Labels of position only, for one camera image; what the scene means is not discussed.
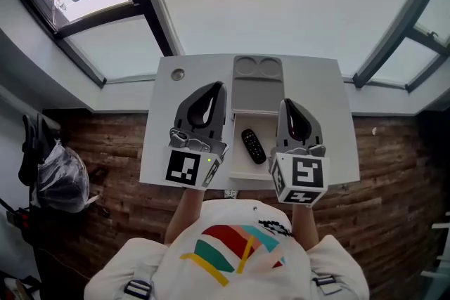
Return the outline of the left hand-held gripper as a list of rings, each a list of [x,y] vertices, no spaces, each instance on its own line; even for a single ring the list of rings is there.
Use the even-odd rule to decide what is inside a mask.
[[[209,187],[229,149],[221,141],[226,102],[223,82],[201,86],[181,102],[174,120],[176,128],[170,129],[169,145],[163,152],[165,183],[195,190]],[[186,130],[202,130],[207,137]]]

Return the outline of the person's right forearm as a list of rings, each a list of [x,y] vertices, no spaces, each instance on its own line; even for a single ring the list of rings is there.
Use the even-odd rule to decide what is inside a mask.
[[[309,251],[319,243],[319,234],[311,207],[294,204],[291,225],[293,237],[305,251]]]

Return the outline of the person's white printed shirt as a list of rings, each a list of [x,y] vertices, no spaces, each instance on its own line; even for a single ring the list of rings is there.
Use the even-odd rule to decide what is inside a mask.
[[[316,276],[336,283],[318,287]],[[84,300],[138,300],[130,280],[152,285],[150,300],[369,300],[359,264],[331,235],[305,251],[288,217],[257,200],[209,200],[173,243],[128,240],[89,281]]]

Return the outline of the white metal rack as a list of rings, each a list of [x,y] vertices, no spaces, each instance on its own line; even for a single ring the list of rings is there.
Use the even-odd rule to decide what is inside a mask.
[[[433,223],[433,230],[445,230],[444,248],[436,258],[437,267],[423,270],[421,276],[427,280],[427,289],[422,300],[450,300],[450,211],[445,213],[446,220]]]

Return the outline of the clear plastic bag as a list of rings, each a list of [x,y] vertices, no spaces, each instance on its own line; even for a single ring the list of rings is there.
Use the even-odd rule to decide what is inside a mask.
[[[76,214],[99,199],[89,194],[89,175],[81,157],[57,141],[38,166],[34,204]]]

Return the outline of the black and white bag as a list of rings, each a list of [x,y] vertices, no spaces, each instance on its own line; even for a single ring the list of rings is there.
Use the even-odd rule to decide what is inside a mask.
[[[32,276],[0,277],[0,300],[41,300],[40,290],[41,282]]]

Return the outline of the person's left forearm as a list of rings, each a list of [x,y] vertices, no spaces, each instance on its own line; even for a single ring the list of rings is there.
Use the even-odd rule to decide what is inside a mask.
[[[204,190],[190,188],[184,190],[165,233],[164,243],[166,245],[173,243],[185,229],[199,219],[204,196]]]

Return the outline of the black office chair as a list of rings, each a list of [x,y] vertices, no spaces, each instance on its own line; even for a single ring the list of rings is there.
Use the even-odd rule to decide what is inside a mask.
[[[61,142],[61,140],[58,132],[51,129],[41,113],[37,114],[35,120],[31,119],[28,115],[24,115],[22,121],[25,127],[25,141],[22,144],[23,158],[18,172],[18,178],[30,190],[30,204],[39,207],[34,204],[38,166],[44,163],[44,160],[49,156],[56,142]],[[97,175],[106,175],[108,170],[104,167],[97,167],[93,171],[88,171],[87,169],[87,172],[90,180]]]

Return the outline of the orange and black device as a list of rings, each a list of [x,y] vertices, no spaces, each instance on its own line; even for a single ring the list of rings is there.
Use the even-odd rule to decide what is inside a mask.
[[[26,209],[6,211],[7,221],[21,230],[30,228],[30,213]]]

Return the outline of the black remote control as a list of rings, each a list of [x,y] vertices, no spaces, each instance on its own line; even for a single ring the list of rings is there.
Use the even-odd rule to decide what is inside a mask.
[[[265,163],[266,154],[255,132],[252,129],[245,129],[241,133],[241,138],[252,161],[257,165]]]

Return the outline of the grey drawer organizer tray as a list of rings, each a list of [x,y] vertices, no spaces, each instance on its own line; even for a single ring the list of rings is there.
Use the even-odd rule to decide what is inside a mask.
[[[268,158],[276,145],[278,110],[284,95],[283,66],[279,58],[238,55],[233,59],[231,178],[271,180]],[[264,161],[259,164],[245,147],[243,132],[247,130],[255,133],[261,145]]]

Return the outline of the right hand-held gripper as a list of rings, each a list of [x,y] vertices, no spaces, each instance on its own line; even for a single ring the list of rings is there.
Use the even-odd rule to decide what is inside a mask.
[[[328,190],[330,160],[321,125],[302,105],[286,98],[278,114],[276,144],[269,173],[280,203],[312,206]]]

